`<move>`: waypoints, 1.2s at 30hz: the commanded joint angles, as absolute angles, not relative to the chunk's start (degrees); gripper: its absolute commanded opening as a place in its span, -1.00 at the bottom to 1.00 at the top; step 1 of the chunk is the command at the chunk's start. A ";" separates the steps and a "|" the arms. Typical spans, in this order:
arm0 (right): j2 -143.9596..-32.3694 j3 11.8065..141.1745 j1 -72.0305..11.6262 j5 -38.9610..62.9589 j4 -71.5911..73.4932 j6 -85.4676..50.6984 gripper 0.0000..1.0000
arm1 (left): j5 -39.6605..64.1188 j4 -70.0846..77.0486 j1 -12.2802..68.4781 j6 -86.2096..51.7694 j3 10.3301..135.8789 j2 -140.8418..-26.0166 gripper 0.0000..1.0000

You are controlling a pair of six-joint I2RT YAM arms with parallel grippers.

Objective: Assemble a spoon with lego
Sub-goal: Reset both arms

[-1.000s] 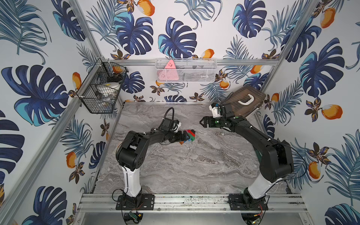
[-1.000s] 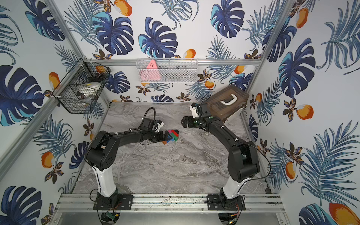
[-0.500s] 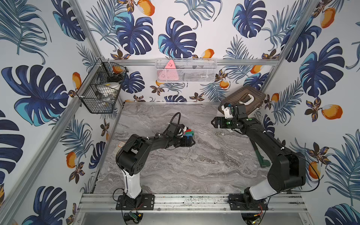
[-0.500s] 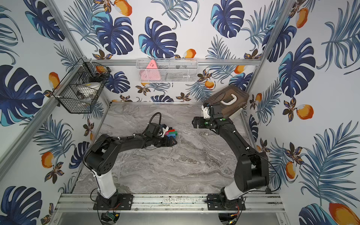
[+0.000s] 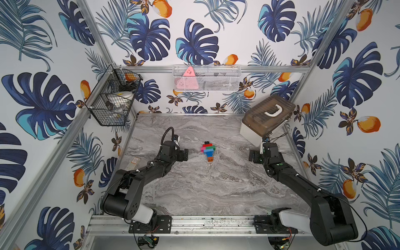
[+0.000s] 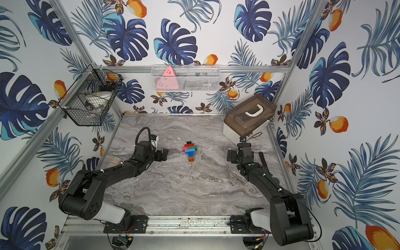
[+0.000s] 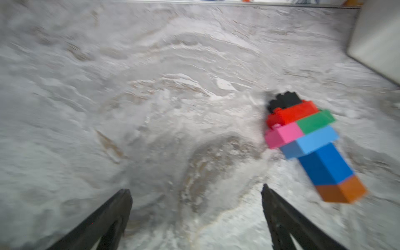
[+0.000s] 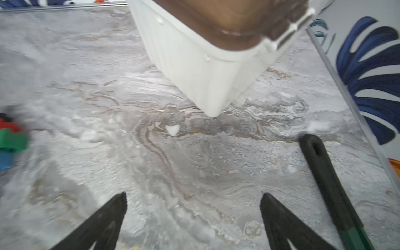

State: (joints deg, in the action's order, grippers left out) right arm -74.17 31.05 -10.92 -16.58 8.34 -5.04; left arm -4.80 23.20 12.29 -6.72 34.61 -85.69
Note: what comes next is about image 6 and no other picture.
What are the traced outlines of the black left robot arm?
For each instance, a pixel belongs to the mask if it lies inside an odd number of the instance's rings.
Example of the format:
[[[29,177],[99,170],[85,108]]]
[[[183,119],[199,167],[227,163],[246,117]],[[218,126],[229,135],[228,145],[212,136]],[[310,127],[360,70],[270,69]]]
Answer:
[[[104,221],[121,227],[130,223],[130,212],[104,201],[108,187],[134,178],[148,170],[155,161],[166,161],[169,150],[158,150],[151,141],[139,142],[131,158],[96,171],[82,169],[59,200],[59,209],[84,220]]]

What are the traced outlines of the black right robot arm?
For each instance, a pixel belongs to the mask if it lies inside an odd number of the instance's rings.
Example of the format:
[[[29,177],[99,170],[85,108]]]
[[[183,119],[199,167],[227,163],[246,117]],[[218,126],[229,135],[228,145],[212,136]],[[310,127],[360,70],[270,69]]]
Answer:
[[[300,194],[283,188],[269,171],[264,154],[258,153],[260,163],[254,161],[255,153],[250,143],[241,142],[235,150],[228,150],[227,161],[235,164],[239,173],[254,185],[267,199],[269,209],[247,209],[239,222],[229,225],[238,230],[256,234],[271,233],[280,246],[314,238],[310,212]]]

